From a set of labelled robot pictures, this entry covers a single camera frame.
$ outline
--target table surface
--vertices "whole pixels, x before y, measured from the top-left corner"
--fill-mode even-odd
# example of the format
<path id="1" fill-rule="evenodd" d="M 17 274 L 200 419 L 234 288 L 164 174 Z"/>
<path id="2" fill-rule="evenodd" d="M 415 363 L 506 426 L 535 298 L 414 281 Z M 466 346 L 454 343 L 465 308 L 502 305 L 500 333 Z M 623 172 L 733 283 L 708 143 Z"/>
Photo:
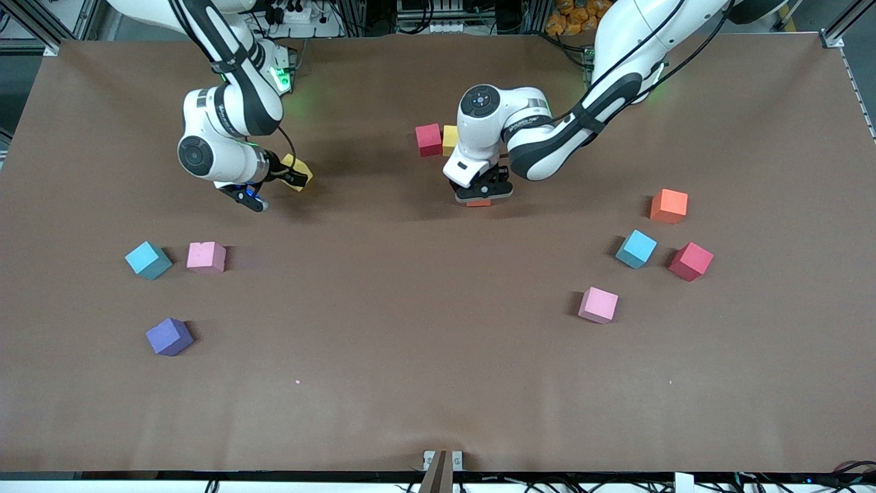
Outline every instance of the table surface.
<path id="1" fill-rule="evenodd" d="M 694 47 L 672 53 L 672 61 Z M 284 100 L 315 173 L 255 214 L 186 175 L 189 43 L 65 43 L 0 181 L 0 469 L 824 471 L 873 457 L 876 146 L 840 53 L 728 35 L 545 182 L 458 205 L 413 128 L 581 74 L 537 38 L 313 40 Z M 281 154 L 279 136 L 256 139 Z M 645 216 L 661 188 L 689 217 Z M 633 270 L 633 229 L 658 242 Z M 124 256 L 176 264 L 157 281 Z M 188 272 L 192 241 L 230 270 Z M 688 241 L 715 254 L 688 283 Z M 617 321 L 574 315 L 590 286 Z M 195 344 L 144 333 L 187 321 Z"/>

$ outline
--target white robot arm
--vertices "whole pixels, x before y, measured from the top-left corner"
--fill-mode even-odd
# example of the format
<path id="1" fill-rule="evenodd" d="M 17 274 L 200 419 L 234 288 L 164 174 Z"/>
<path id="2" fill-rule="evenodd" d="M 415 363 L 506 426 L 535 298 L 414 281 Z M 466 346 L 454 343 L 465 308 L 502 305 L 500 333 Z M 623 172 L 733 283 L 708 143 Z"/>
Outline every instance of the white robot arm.
<path id="1" fill-rule="evenodd" d="M 262 183 L 280 179 L 303 186 L 307 177 L 276 154 L 245 141 L 270 135 L 283 118 L 280 96 L 291 89 L 288 48 L 256 41 L 237 12 L 255 0 L 109 0 L 122 14 L 184 32 L 210 59 L 224 83 L 190 91 L 183 101 L 185 131 L 177 151 L 190 174 L 254 211 L 267 210 Z"/>
<path id="2" fill-rule="evenodd" d="M 511 171 L 538 181 L 557 172 L 621 110 L 647 97 L 664 57 L 705 24 L 728 0 L 618 0 L 599 24 L 592 89 L 556 121 L 536 88 L 479 85 L 459 103 L 459 141 L 444 166 L 458 202 L 512 194 L 498 165 L 508 146 Z"/>

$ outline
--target cyan cube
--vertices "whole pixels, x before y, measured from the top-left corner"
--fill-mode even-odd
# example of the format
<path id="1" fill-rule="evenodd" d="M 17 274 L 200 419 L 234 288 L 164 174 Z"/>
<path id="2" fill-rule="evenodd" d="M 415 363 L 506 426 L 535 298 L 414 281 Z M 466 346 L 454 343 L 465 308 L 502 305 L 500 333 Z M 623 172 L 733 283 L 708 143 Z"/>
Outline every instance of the cyan cube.
<path id="1" fill-rule="evenodd" d="M 186 325 L 176 318 L 166 318 L 155 325 L 146 333 L 146 338 L 155 354 L 162 356 L 176 356 L 194 342 Z"/>
<path id="2" fill-rule="evenodd" d="M 639 230 L 632 230 L 615 257 L 632 268 L 640 268 L 651 257 L 657 242 Z"/>
<path id="3" fill-rule="evenodd" d="M 164 251 L 148 241 L 134 248 L 134 251 L 125 255 L 124 259 L 137 275 L 142 275 L 150 281 L 164 274 L 172 265 Z"/>

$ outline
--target wooden block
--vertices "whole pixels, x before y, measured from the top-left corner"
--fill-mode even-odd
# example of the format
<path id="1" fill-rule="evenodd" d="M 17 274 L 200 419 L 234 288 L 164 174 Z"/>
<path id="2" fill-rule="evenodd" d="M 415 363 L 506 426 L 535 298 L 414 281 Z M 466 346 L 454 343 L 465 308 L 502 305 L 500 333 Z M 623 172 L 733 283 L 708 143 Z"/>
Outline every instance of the wooden block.
<path id="1" fill-rule="evenodd" d="M 453 150 L 456 149 L 456 144 L 459 142 L 459 133 L 456 131 L 456 125 L 444 126 L 444 139 L 442 140 L 443 156 L 450 157 Z"/>
<path id="2" fill-rule="evenodd" d="M 314 178 L 314 174 L 312 171 L 310 171 L 310 168 L 307 167 L 307 164 L 305 164 L 304 161 L 298 159 L 297 157 L 296 158 L 292 157 L 291 154 L 286 154 L 286 157 L 283 158 L 283 161 L 281 161 L 281 163 L 288 166 L 289 168 L 294 169 L 295 171 L 297 171 L 299 173 L 303 173 L 303 174 L 307 175 L 307 183 L 310 183 L 310 180 L 312 180 Z M 296 187 L 296 186 L 290 185 L 289 183 L 286 183 L 286 182 L 283 182 L 283 183 L 286 186 L 288 186 L 290 189 L 294 189 L 295 191 L 300 192 L 300 191 L 304 190 L 304 187 Z"/>
<path id="3" fill-rule="evenodd" d="M 421 158 L 441 155 L 443 144 L 441 127 L 438 124 L 418 126 L 414 130 L 417 133 L 417 146 L 420 148 Z"/>
<path id="4" fill-rule="evenodd" d="M 225 247 L 215 241 L 190 244 L 186 267 L 201 274 L 225 272 Z"/>
<path id="5" fill-rule="evenodd" d="M 624 240 L 615 257 L 632 268 L 640 268 L 651 257 L 657 242 L 639 230 L 633 230 Z"/>
<path id="6" fill-rule="evenodd" d="M 608 324 L 614 319 L 614 309 L 617 306 L 618 295 L 599 288 L 590 288 L 584 291 L 578 316 L 598 324 Z"/>
<path id="7" fill-rule="evenodd" d="M 175 318 L 166 318 L 146 332 L 152 351 L 162 356 L 176 356 L 189 347 L 194 339 L 186 325 Z"/>
<path id="8" fill-rule="evenodd" d="M 651 219 L 677 225 L 688 215 L 688 194 L 663 189 L 651 201 Z"/>
<path id="9" fill-rule="evenodd" d="M 715 255 L 709 250 L 696 243 L 688 243 L 675 254 L 675 258 L 669 264 L 669 270 L 685 281 L 694 281 L 706 273 L 713 258 Z"/>
<path id="10" fill-rule="evenodd" d="M 124 256 L 124 259 L 134 269 L 135 274 L 150 281 L 154 281 L 173 265 L 161 248 L 148 241 L 144 241 L 140 246 L 134 248 L 132 252 Z"/>

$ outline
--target gray floor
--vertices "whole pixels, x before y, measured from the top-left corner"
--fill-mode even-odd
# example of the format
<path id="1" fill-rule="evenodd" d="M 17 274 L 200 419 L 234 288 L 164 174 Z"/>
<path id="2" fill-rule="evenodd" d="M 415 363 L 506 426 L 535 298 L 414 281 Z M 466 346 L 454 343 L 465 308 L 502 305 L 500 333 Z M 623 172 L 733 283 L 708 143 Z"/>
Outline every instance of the gray floor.
<path id="1" fill-rule="evenodd" d="M 817 31 L 828 25 L 850 0 L 803 0 L 794 15 L 798 31 Z M 125 41 L 183 40 L 186 36 L 130 18 L 113 23 L 109 15 L 101 28 L 102 39 Z M 772 22 L 735 26 L 726 32 L 764 32 Z M 703 29 L 710 31 L 711 26 Z M 865 104 L 876 107 L 876 8 L 870 9 L 845 35 L 845 53 Z M 14 132 L 27 95 L 39 69 L 39 57 L 0 56 L 0 127 Z M 5 145 L 0 143 L 0 150 Z"/>

